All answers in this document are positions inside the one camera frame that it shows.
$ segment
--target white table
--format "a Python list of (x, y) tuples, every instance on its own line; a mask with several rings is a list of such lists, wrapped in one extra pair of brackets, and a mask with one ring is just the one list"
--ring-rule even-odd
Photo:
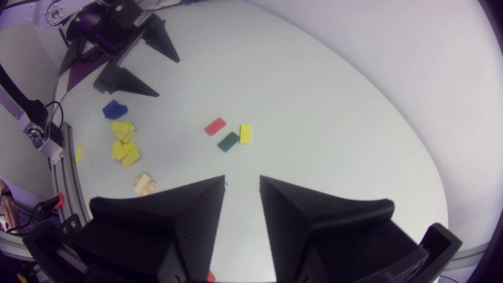
[[(101, 94), (80, 82), (62, 102), (86, 201), (136, 197), (148, 173), (162, 191), (226, 175), (211, 271), (219, 281), (275, 279), (259, 194), (263, 174), (351, 199), (389, 198), (393, 220), (419, 242), (429, 225), (447, 226), (442, 184), (430, 155), (384, 96), (351, 65), (308, 34), (241, 1), (157, 12), (180, 55), (176, 64), (140, 42), (123, 61), (159, 98)], [(56, 97), (66, 89), (68, 72)], [(129, 112), (142, 158), (124, 169), (101, 109), (112, 99)], [(217, 117), (227, 126), (210, 137)], [(253, 144), (224, 153), (217, 144), (240, 124)]]

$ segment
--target red clip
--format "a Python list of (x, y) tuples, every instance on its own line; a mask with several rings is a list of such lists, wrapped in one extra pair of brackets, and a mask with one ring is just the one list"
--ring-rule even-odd
[(64, 204), (63, 195), (59, 192), (59, 193), (57, 193), (54, 197), (57, 197), (57, 196), (59, 197), (59, 202), (58, 202), (58, 204), (54, 207), (54, 209), (59, 209), (59, 208), (60, 208), (60, 207), (62, 207), (62, 206), (63, 206), (63, 204)]
[(215, 276), (211, 273), (211, 271), (208, 272), (208, 278), (206, 279), (208, 282), (215, 282)]

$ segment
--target pile of yellow blocks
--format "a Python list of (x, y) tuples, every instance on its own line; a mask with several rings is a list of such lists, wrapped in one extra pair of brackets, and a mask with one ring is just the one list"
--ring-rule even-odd
[(134, 129), (135, 127), (128, 121), (114, 121), (110, 126), (110, 131), (117, 138), (112, 144), (112, 159), (120, 161), (124, 167), (128, 167), (140, 159), (140, 152), (138, 152), (135, 143), (131, 141)]

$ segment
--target red object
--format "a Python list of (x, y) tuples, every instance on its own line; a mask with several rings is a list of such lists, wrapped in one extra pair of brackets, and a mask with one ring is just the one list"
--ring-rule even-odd
[(64, 199), (63, 199), (63, 195), (59, 192), (57, 195), (55, 195), (54, 197), (57, 197), (59, 196), (59, 202), (58, 204), (54, 207), (54, 209), (59, 209), (60, 207), (63, 206), (64, 204)]
[(213, 121), (213, 123), (209, 124), (209, 126), (204, 128), (204, 130), (209, 135), (214, 135), (218, 131), (220, 131), (221, 128), (225, 127), (225, 125), (227, 125), (227, 123), (222, 118), (218, 118), (215, 121)]
[(208, 279), (206, 279), (208, 282), (215, 282), (215, 276), (211, 273), (211, 271), (208, 271)]

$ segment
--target green block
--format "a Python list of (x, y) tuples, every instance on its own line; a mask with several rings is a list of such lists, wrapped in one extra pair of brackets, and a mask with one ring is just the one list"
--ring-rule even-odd
[(223, 152), (228, 152), (231, 147), (233, 147), (239, 141), (239, 136), (234, 132), (230, 132), (223, 141), (218, 144), (218, 147), (223, 150)]

